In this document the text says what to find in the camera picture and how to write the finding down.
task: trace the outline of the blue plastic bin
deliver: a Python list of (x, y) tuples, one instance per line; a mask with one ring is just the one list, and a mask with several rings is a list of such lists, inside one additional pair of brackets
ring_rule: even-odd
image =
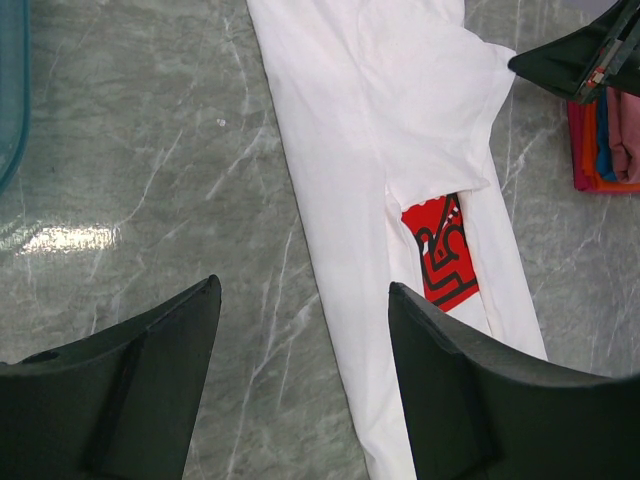
[(30, 108), (29, 2), (0, 0), (0, 194), (22, 160)]

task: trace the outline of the stack of folded clothes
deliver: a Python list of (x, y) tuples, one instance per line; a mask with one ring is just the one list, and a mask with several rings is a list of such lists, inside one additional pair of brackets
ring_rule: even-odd
[(568, 104), (574, 186), (640, 193), (640, 97), (608, 88), (590, 105)]

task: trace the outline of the pink folded cloth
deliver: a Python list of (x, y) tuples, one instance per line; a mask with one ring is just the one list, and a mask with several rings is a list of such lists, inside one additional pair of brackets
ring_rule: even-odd
[(607, 89), (609, 145), (621, 183), (640, 183), (640, 97)]

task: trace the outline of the gray marble surface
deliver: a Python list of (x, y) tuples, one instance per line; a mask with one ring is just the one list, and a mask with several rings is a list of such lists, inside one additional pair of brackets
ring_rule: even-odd
[[(524, 51), (587, 22), (469, 0)], [(364, 479), (243, 0), (33, 0), (33, 124), (0, 201), (0, 360), (210, 273), (223, 316), (185, 478)], [(492, 138), (553, 361), (640, 367), (640, 204), (572, 189), (561, 101), (517, 81)]]

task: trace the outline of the folded white cloth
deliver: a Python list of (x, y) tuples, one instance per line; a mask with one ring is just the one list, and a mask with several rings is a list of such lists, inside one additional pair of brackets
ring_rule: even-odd
[(388, 288), (423, 291), (402, 212), (460, 192), (480, 297), (451, 313), (545, 356), (489, 151), (508, 49), (462, 0), (249, 0), (332, 342), (374, 480), (415, 478)]

